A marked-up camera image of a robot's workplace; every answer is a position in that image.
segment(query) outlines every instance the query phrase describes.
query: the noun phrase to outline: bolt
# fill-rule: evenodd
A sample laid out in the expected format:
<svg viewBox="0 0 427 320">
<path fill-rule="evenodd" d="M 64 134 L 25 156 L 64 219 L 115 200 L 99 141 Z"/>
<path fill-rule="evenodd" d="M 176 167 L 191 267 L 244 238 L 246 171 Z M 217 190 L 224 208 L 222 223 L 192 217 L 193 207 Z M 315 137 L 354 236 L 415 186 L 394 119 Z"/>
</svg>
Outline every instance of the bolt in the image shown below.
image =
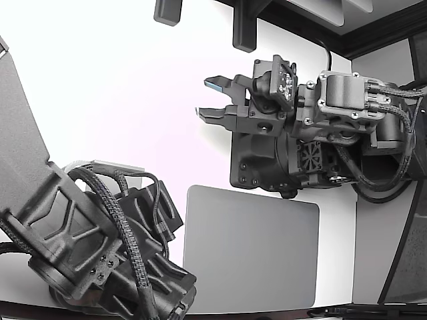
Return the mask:
<svg viewBox="0 0 427 320">
<path fill-rule="evenodd" d="M 310 118 L 305 118 L 304 119 L 304 125 L 312 125 L 313 121 Z"/>
<path fill-rule="evenodd" d="M 319 106 L 319 107 L 321 107 L 321 108 L 322 108 L 322 107 L 324 107 L 325 105 L 326 105 L 326 101 L 324 101 L 323 99 L 319 99 L 319 100 L 318 100 L 318 106 Z"/>
<path fill-rule="evenodd" d="M 314 89 L 314 82 L 313 81 L 308 81 L 307 82 L 307 88 L 308 89 Z"/>
</svg>

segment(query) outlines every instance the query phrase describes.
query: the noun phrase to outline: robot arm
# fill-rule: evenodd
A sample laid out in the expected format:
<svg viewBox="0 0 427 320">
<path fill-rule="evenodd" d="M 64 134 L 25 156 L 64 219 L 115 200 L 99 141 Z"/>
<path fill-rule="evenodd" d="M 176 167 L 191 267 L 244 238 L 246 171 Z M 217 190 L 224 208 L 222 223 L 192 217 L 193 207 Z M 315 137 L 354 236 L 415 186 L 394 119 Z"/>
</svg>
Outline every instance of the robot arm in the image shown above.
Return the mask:
<svg viewBox="0 0 427 320">
<path fill-rule="evenodd" d="M 422 91 L 331 71 L 298 85 L 295 63 L 279 55 L 255 60 L 253 79 L 219 76 L 205 84 L 232 98 L 224 109 L 197 114 L 232 131 L 234 187 L 293 198 L 303 188 L 357 183 L 354 189 L 375 201 L 363 190 L 389 191 L 427 174 L 424 124 L 417 117 Z M 408 105 L 406 99 L 418 102 Z"/>
<path fill-rule="evenodd" d="M 0 253 L 30 254 L 30 268 L 68 309 L 98 313 L 81 305 L 91 295 L 124 319 L 182 319 L 195 277 L 167 258 L 183 223 L 165 185 L 128 167 L 90 163 L 64 172 L 50 162 L 1 38 L 0 96 L 0 228 L 16 244 Z M 112 195 L 96 174 L 116 177 L 123 192 Z M 127 189 L 124 175 L 154 184 Z M 93 192 L 82 192 L 77 179 Z"/>
</svg>

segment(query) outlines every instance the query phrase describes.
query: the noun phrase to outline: gray pad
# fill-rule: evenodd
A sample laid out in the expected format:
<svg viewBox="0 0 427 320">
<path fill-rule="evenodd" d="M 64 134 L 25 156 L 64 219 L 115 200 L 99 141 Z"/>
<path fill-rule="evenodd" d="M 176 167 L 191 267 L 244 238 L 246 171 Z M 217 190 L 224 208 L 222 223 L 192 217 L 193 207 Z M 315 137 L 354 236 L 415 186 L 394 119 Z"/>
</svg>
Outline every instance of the gray pad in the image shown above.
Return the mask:
<svg viewBox="0 0 427 320">
<path fill-rule="evenodd" d="M 316 297 L 319 207 L 236 191 L 188 191 L 184 268 L 192 314 L 307 309 Z"/>
</svg>

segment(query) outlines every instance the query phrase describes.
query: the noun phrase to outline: mounting bracket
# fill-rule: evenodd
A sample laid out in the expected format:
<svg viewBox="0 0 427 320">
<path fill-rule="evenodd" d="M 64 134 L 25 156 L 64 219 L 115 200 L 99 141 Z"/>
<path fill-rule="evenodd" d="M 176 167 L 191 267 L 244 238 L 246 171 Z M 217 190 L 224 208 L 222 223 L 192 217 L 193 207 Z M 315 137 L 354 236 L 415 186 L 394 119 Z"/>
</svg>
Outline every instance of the mounting bracket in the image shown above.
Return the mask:
<svg viewBox="0 0 427 320">
<path fill-rule="evenodd" d="M 256 49 L 257 16 L 273 0 L 236 0 L 234 6 L 233 46 L 252 52 Z"/>
<path fill-rule="evenodd" d="M 154 20 L 170 25 L 177 25 L 181 20 L 182 0 L 156 0 Z"/>
</svg>

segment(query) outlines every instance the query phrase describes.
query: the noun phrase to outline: wire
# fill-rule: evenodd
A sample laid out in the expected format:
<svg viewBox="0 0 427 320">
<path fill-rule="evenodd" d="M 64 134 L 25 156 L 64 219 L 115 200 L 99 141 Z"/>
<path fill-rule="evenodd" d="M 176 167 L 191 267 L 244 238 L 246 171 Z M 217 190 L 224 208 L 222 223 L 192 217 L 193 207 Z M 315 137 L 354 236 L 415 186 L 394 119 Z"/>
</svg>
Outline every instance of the wire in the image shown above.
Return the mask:
<svg viewBox="0 0 427 320">
<path fill-rule="evenodd" d="M 160 183 L 159 179 L 153 175 L 152 173 L 148 172 L 123 172 L 124 175 L 127 175 L 129 177 L 146 177 L 153 180 L 155 185 L 155 197 L 154 198 L 154 204 L 153 204 L 153 220 L 155 229 L 157 231 L 157 234 L 160 236 L 161 244 L 163 245 L 163 255 L 169 259 L 169 245 L 167 244 L 167 240 L 165 238 L 165 235 L 163 234 L 164 231 L 168 232 L 170 236 L 172 236 L 171 231 L 169 230 L 169 227 L 164 221 L 164 218 L 161 214 L 159 214 L 159 202 L 160 202 L 160 195 L 161 195 L 161 189 L 160 189 Z M 158 216 L 160 216 L 160 219 L 162 219 L 162 226 L 165 228 L 165 230 L 162 230 L 160 228 L 159 219 Z"/>
<path fill-rule="evenodd" d="M 14 242 L 2 242 L 0 243 L 0 255 L 4 253 L 28 253 L 22 251 Z"/>
<path fill-rule="evenodd" d="M 332 53 L 322 40 L 320 40 L 320 39 L 316 39 L 316 40 L 318 43 L 320 43 L 320 45 L 326 50 L 326 53 L 328 54 L 328 64 L 326 65 L 326 68 L 328 71 L 331 71 L 331 69 L 332 69 Z"/>
<path fill-rule="evenodd" d="M 415 129 L 416 118 L 418 116 L 418 112 L 420 111 L 420 106 L 421 106 L 422 98 L 423 97 L 421 97 L 421 98 L 418 99 L 418 102 L 417 102 L 416 107 L 415 107 L 414 115 L 412 116 L 411 132 L 414 132 L 414 129 Z"/>
<path fill-rule="evenodd" d="M 77 179 L 86 183 L 101 199 L 102 204 L 111 215 L 128 254 L 139 295 L 139 308 L 146 320 L 158 320 L 159 314 L 154 300 L 153 288 L 148 279 L 147 270 L 142 260 L 141 252 L 135 235 L 117 199 L 111 194 L 102 180 L 86 168 L 77 167 L 68 175 L 74 181 Z"/>
<path fill-rule="evenodd" d="M 384 197 L 384 198 L 373 198 L 370 197 L 369 195 L 365 194 L 365 192 L 363 192 L 363 190 L 357 185 L 357 183 L 352 184 L 353 190 L 365 201 L 367 202 L 371 202 L 371 203 L 375 203 L 375 204 L 380 204 L 380 203 L 387 203 L 390 202 L 391 200 L 395 200 L 395 198 L 399 197 L 403 192 L 405 192 L 405 190 L 407 190 L 407 188 L 411 185 L 412 181 L 405 181 L 404 184 L 395 192 L 393 192 L 393 194 Z"/>
<path fill-rule="evenodd" d="M 402 85 L 399 87 L 401 90 L 413 90 L 413 89 L 419 89 L 427 86 L 427 78 L 415 80 L 413 82 L 409 82 L 406 85 Z"/>
<path fill-rule="evenodd" d="M 92 163 L 84 164 L 82 167 L 96 173 L 97 175 L 104 175 L 106 177 L 112 178 L 119 185 L 120 192 L 127 195 L 129 185 L 127 184 L 125 175 L 122 171 L 115 169 L 114 172 L 110 173 L 104 170 L 99 170 L 97 166 L 93 165 Z"/>
<path fill-rule="evenodd" d="M 363 172 L 358 168 L 358 166 L 356 165 L 356 163 L 354 162 L 345 147 L 339 145 L 334 146 L 341 160 L 347 165 L 348 169 L 352 172 L 353 176 L 358 180 L 359 183 L 361 183 L 365 188 L 369 190 L 383 192 L 395 188 L 395 186 L 399 184 L 400 180 L 406 174 L 412 158 L 412 150 L 414 149 L 414 144 L 412 141 L 412 133 L 410 132 L 411 123 L 407 114 L 405 114 L 403 110 L 392 105 L 380 105 L 378 109 L 383 112 L 399 116 L 399 118 L 402 120 L 405 129 L 405 151 L 400 160 L 399 168 L 394 174 L 393 178 L 391 178 L 391 180 L 382 185 L 372 182 L 371 180 L 366 178 Z"/>
<path fill-rule="evenodd" d="M 366 84 L 366 88 L 377 90 L 379 93 L 384 93 L 387 95 L 393 95 L 395 97 L 408 98 L 408 99 L 424 96 L 424 92 L 421 90 L 412 91 L 412 90 L 394 89 L 390 87 L 385 87 L 383 85 L 378 85 L 375 83 Z"/>
<path fill-rule="evenodd" d="M 18 246 L 18 248 L 20 248 L 22 252 L 29 253 L 32 256 L 37 255 L 37 252 L 32 247 L 30 247 L 26 241 L 22 240 L 20 236 L 16 235 L 12 231 L 12 229 L 9 228 L 9 226 L 1 219 L 0 219 L 0 229 L 3 230 L 4 233 L 6 233 L 6 235 L 10 238 L 10 240 L 12 240 L 14 244 Z"/>
</svg>

